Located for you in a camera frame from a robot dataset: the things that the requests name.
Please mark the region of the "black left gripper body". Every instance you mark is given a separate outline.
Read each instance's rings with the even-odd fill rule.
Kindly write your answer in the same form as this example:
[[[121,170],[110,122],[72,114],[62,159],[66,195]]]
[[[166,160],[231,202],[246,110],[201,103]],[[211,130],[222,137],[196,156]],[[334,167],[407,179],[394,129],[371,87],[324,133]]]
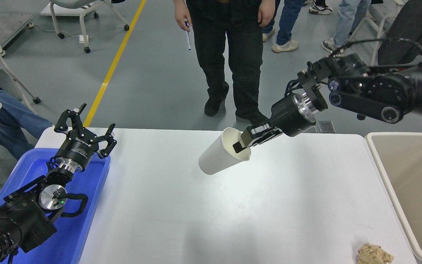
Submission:
[[[71,160],[79,168],[86,168],[94,152],[99,150],[99,144],[90,142],[95,137],[97,135],[89,130],[84,130],[83,133],[79,130],[69,131],[55,154],[55,162],[60,164],[63,160]]]

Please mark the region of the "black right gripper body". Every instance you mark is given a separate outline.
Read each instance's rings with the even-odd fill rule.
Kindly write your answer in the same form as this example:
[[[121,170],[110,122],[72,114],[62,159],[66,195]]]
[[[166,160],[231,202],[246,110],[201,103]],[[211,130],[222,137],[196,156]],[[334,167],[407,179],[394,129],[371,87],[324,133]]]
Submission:
[[[288,95],[271,107],[270,127],[278,128],[290,137],[297,136],[315,124],[312,110],[299,94]]]

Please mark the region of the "person's left hand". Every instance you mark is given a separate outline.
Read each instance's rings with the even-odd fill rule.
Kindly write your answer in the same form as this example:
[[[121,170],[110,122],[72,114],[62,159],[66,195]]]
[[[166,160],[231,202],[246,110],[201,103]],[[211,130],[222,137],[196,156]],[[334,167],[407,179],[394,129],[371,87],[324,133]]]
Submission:
[[[267,26],[272,20],[276,4],[274,0],[263,0],[258,10],[258,24],[261,28]]]

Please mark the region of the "person's right hand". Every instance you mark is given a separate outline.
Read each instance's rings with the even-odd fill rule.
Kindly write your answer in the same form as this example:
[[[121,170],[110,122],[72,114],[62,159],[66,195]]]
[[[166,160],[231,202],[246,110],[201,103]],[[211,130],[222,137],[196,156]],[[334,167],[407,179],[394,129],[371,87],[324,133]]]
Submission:
[[[178,26],[182,30],[186,32],[190,32],[192,20],[191,20],[189,9],[184,2],[181,4],[176,3],[176,5],[174,6],[174,15],[175,15],[175,20]]]

